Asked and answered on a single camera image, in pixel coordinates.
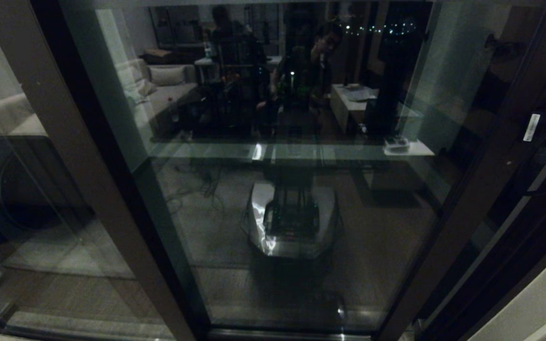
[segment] table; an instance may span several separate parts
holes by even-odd
[[[266,63],[266,67],[269,71],[273,71],[273,69],[282,62],[282,56],[267,56],[267,59],[268,58],[271,59],[267,60]],[[216,76],[208,75],[208,69],[210,68],[216,67],[215,72],[218,72],[218,62],[213,61],[212,58],[201,58],[193,62],[193,65],[195,65],[195,68],[199,71],[201,84],[205,84],[210,78],[216,78]]]
[[[349,121],[349,115],[355,119],[357,123],[364,122],[364,111],[366,110],[366,101],[353,102],[347,99],[347,93],[349,89],[343,86],[343,84],[332,84],[332,93],[330,94],[330,107],[332,113],[336,117],[340,130],[346,133],[347,122]],[[377,96],[378,89],[374,90],[374,95]]]

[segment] metal frame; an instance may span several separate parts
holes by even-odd
[[[172,288],[178,281],[176,274],[173,270],[162,270],[171,269],[171,265],[161,264],[162,257],[156,254],[161,251],[158,239],[138,227],[139,223],[145,224],[145,220],[137,214],[137,209],[145,208],[138,196],[127,196],[136,190],[134,182],[129,181],[129,171],[117,172],[117,177],[109,171],[106,159],[121,158],[119,149],[110,143],[106,154],[99,149],[103,142],[113,141],[110,129],[107,125],[100,127],[99,141],[90,134],[86,126],[88,119],[82,117],[78,108],[85,102],[74,101],[71,96],[72,84],[67,86],[69,80],[63,79],[28,0],[0,0],[0,47],[83,196],[97,212],[165,324],[179,340],[198,339],[181,311],[182,302],[177,298],[182,300],[182,296],[173,294]],[[84,105],[83,109],[86,116],[102,117],[94,112],[98,108]]]
[[[62,31],[52,32],[52,27]],[[395,341],[404,332],[529,151],[528,144],[516,143],[522,130],[515,119],[528,115],[537,104],[533,97],[518,99],[518,95],[539,93],[544,85],[546,72],[537,69],[542,65],[546,68],[546,51],[539,48],[543,32],[546,34],[546,20],[524,58],[520,78],[507,96],[509,100],[503,104],[498,129],[446,201],[447,214],[414,266],[380,333],[375,335],[378,340]],[[190,309],[189,300],[195,293],[182,287],[165,254],[58,5],[37,0],[0,0],[0,45],[80,190],[175,337],[194,341],[229,335],[214,331],[206,335],[210,327],[207,316],[204,318],[199,312],[196,315]],[[250,335],[253,339],[272,336]]]

